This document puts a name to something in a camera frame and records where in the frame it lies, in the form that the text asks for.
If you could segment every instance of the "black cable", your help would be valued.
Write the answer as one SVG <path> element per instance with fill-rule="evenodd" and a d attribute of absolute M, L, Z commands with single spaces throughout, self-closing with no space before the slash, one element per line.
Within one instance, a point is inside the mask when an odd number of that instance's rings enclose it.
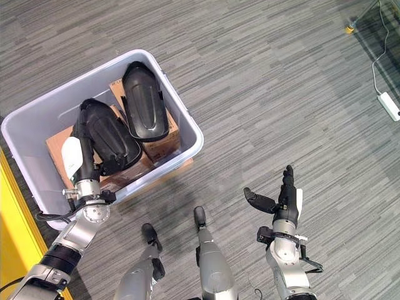
<path fill-rule="evenodd" d="M 35 214 L 35 219 L 39 222 L 62 220 L 68 224 L 71 222 L 71 220 L 68 218 L 75 214 L 76 211 L 83 208 L 83 206 L 84 205 L 80 205 L 74 211 L 69 211 L 66 214 L 44 214 L 42 211 L 39 211 L 37 214 Z"/>
<path fill-rule="evenodd" d="M 259 291 L 259 292 L 260 292 L 260 300 L 263 300 L 263 292 L 262 292 L 260 289 L 255 289 L 255 290 L 254 290 L 254 293 L 256 294 L 256 296 L 257 296 L 256 291 Z"/>
<path fill-rule="evenodd" d="M 15 279 L 14 281 L 11 281 L 11 282 L 7 283 L 5 286 L 3 286 L 3 287 L 0 288 L 0 293 L 3 292 L 3 291 L 4 291 L 6 288 L 8 288 L 9 286 L 12 286 L 13 284 L 16 284 L 16 283 L 21 282 L 23 279 L 24 279 L 24 278 L 21 277 L 21 278 Z"/>

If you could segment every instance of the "black plastic part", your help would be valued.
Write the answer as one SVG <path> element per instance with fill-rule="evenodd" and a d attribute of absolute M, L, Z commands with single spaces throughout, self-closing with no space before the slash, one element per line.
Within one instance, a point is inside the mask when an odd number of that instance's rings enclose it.
<path fill-rule="evenodd" d="M 81 255 L 77 251 L 63 245 L 53 244 L 40 260 L 40 264 L 71 275 L 80 259 Z"/>
<path fill-rule="evenodd" d="M 286 298 L 287 300 L 317 300 L 317 297 L 312 294 L 297 294 Z"/>
<path fill-rule="evenodd" d="M 274 232 L 271 228 L 267 226 L 262 226 L 258 229 L 257 232 L 257 242 L 267 244 L 267 249 L 269 248 L 269 245 L 274 240 Z"/>
<path fill-rule="evenodd" d="M 200 268 L 200 246 L 196 248 L 196 264 Z"/>
<path fill-rule="evenodd" d="M 151 262 L 152 267 L 154 268 L 152 271 L 152 277 L 155 281 L 159 281 L 165 276 L 164 266 L 158 258 L 153 258 Z"/>
<path fill-rule="evenodd" d="M 140 160 L 140 145 L 107 104 L 87 99 L 81 104 L 81 115 L 93 148 L 102 159 L 102 176 L 123 171 Z"/>
<path fill-rule="evenodd" d="M 300 254 L 301 258 L 306 258 L 306 245 L 300 244 Z"/>
<path fill-rule="evenodd" d="M 299 211 L 296 200 L 296 188 L 294 187 L 293 168 L 288 165 L 283 171 L 283 185 L 279 194 L 278 203 L 281 208 L 275 213 L 274 219 L 291 221 L 295 227 L 298 226 Z"/>
<path fill-rule="evenodd" d="M 168 135 L 169 126 L 164 99 L 153 72 L 134 61 L 122 78 L 126 97 L 122 103 L 131 134 L 142 142 L 158 141 Z"/>
<path fill-rule="evenodd" d="M 149 245 L 157 244 L 158 251 L 161 252 L 163 250 L 163 246 L 158 240 L 157 232 L 150 223 L 145 223 L 142 225 L 142 234 Z"/>
<path fill-rule="evenodd" d="M 114 203 L 115 201 L 117 201 L 117 197 L 116 197 L 116 195 L 115 195 L 115 192 L 111 192 L 111 191 L 108 190 L 108 189 L 104 189 L 104 190 L 101 191 L 100 198 L 101 198 L 102 200 L 105 200 L 105 202 L 106 202 L 107 204 L 112 204 L 112 203 Z"/>
<path fill-rule="evenodd" d="M 194 223 L 196 224 L 197 231 L 199 231 L 201 226 L 205 226 L 207 219 L 206 219 L 206 212 L 202 206 L 196 206 L 193 210 L 194 216 Z"/>
<path fill-rule="evenodd" d="M 77 121 L 72 128 L 71 136 L 79 139 L 83 158 L 82 166 L 75 172 L 72 178 L 70 178 L 72 184 L 75 185 L 78 181 L 83 179 L 94 179 L 99 181 L 100 171 L 94 166 L 93 144 L 86 128 L 86 117 L 82 111 L 79 113 Z"/>
<path fill-rule="evenodd" d="M 248 187 L 243 189 L 243 193 L 248 203 L 259 211 L 274 214 L 279 209 L 279 205 L 275 203 L 274 199 L 258 195 L 255 192 L 252 192 Z"/>

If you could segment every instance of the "metal robot arm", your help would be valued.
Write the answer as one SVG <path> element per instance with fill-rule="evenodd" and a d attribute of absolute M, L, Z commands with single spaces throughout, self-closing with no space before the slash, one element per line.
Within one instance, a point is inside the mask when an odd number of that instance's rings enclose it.
<path fill-rule="evenodd" d="M 266 196 L 255 194 L 248 187 L 244 189 L 244 196 L 251 206 L 274 214 L 272 229 L 260 227 L 257 241 L 267 244 L 266 259 L 274 273 L 275 285 L 281 299 L 316 300 L 306 274 L 321 273 L 323 267 L 306 256 L 304 242 L 307 238 L 296 235 L 303 205 L 303 191 L 294 187 L 293 168 L 287 166 L 283 172 L 283 185 L 278 203 Z M 300 260 L 316 268 L 305 272 L 300 266 Z"/>
<path fill-rule="evenodd" d="M 109 205 L 115 201 L 115 195 L 100 191 L 100 169 L 94 164 L 84 111 L 78 117 L 72 137 L 62 146 L 62 158 L 75 187 L 64 190 L 63 194 L 68 198 L 71 211 L 73 208 L 77 212 L 76 219 L 59 234 L 39 264 L 32 267 L 10 300 L 62 300 L 59 293 L 65 289 L 73 269 L 109 218 Z"/>

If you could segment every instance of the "storage bin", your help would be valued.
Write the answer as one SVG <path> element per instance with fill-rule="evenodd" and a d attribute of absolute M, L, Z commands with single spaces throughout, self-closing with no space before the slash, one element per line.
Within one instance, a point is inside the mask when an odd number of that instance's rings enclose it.
<path fill-rule="evenodd" d="M 136 191 L 179 168 L 202 148 L 201 130 L 155 58 L 144 50 L 129 51 L 15 110 L 2 122 L 2 134 L 44 213 L 65 214 L 69 211 L 61 193 L 65 185 L 48 153 L 46 139 L 73 125 L 80 103 L 87 98 L 118 105 L 109 84 L 121 78 L 132 61 L 141 61 L 156 75 L 166 106 L 179 126 L 181 147 L 155 170 L 120 189 L 116 193 L 116 203 L 131 198 Z M 65 227 L 62 221 L 48 223 L 57 230 Z"/>

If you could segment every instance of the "cable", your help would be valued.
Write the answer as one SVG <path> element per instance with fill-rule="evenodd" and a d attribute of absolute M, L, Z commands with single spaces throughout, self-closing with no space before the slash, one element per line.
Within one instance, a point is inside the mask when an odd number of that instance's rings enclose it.
<path fill-rule="evenodd" d="M 263 300 L 263 292 L 262 292 L 260 289 L 255 289 L 255 290 L 254 290 L 254 293 L 256 294 L 256 296 L 258 296 L 257 293 L 256 293 L 256 291 L 259 291 L 259 292 L 260 292 L 260 300 Z"/>
<path fill-rule="evenodd" d="M 381 16 L 381 21 L 382 21 L 382 25 L 383 27 L 386 29 L 386 37 L 385 37 L 385 42 L 384 42 L 384 51 L 381 55 L 379 55 L 373 62 L 372 62 L 372 76 L 374 78 L 374 89 L 377 92 L 378 95 L 381 95 L 382 93 L 378 90 L 378 88 L 376 87 L 376 77 L 375 77 L 375 69 L 374 69 L 374 65 L 375 63 L 386 54 L 386 44 L 388 41 L 388 37 L 389 37 L 389 29 L 386 27 L 385 22 L 383 20 L 383 16 L 382 16 L 382 0 L 379 0 L 379 15 Z"/>
<path fill-rule="evenodd" d="M 16 283 L 21 282 L 23 279 L 24 279 L 24 278 L 21 277 L 21 278 L 15 279 L 14 281 L 11 281 L 11 282 L 7 283 L 5 286 L 2 286 L 2 287 L 0 288 L 0 293 L 3 292 L 3 291 L 4 291 L 6 288 L 8 288 L 9 286 L 12 286 L 13 284 L 16 284 Z"/>

